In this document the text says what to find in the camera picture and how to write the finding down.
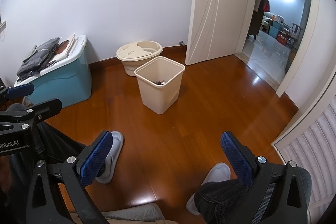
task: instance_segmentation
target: floor plank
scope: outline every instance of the floor plank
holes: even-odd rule
[[[168,57],[185,59],[183,53]],[[186,66],[179,99],[162,115],[142,104],[137,79],[122,65],[93,71],[92,82],[89,100],[63,109],[48,123],[85,144],[102,130],[124,135],[112,182],[87,187],[101,211],[156,202],[166,219],[204,224],[185,204],[212,166],[228,163],[220,147],[226,130],[255,155],[281,163],[270,144],[293,117],[293,108],[234,55]]]

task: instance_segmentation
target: slipper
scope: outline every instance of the slipper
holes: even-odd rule
[[[119,154],[124,144],[124,136],[118,131],[112,131],[113,144],[110,152],[105,159],[105,171],[100,177],[96,177],[96,181],[107,184],[112,180],[114,169],[118,161]]]
[[[209,171],[208,175],[205,177],[204,181],[201,185],[207,183],[207,182],[221,182],[225,180],[229,180],[231,176],[231,170],[230,167],[227,166],[225,163],[219,163],[216,164],[211,170]],[[192,213],[193,215],[200,215],[200,213],[197,211],[195,202],[194,202],[194,195],[191,196],[191,198],[187,202],[187,210]]]

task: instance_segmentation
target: door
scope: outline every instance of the door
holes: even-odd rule
[[[186,65],[234,54],[239,37],[245,41],[243,23],[251,22],[254,2],[192,0]]]

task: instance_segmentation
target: beige trash can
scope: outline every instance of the beige trash can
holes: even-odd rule
[[[135,70],[141,93],[142,103],[163,114],[179,97],[184,65],[158,56]],[[164,81],[164,85],[153,82]]]

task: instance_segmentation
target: baseboard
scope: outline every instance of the baseboard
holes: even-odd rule
[[[171,46],[164,47],[161,53],[162,56],[166,56],[169,54],[183,53],[187,51],[187,46]],[[89,64],[90,70],[101,70],[106,67],[115,66],[121,64],[121,61],[116,57],[112,57],[110,59],[101,60],[98,62],[94,62]]]
[[[280,97],[281,100],[284,101],[284,103],[286,105],[288,105],[291,110],[292,110],[292,113],[293,114],[296,114],[299,110],[299,108],[296,106],[296,104],[292,101],[292,99],[289,98],[289,96],[286,94],[286,92],[284,92],[281,97]]]

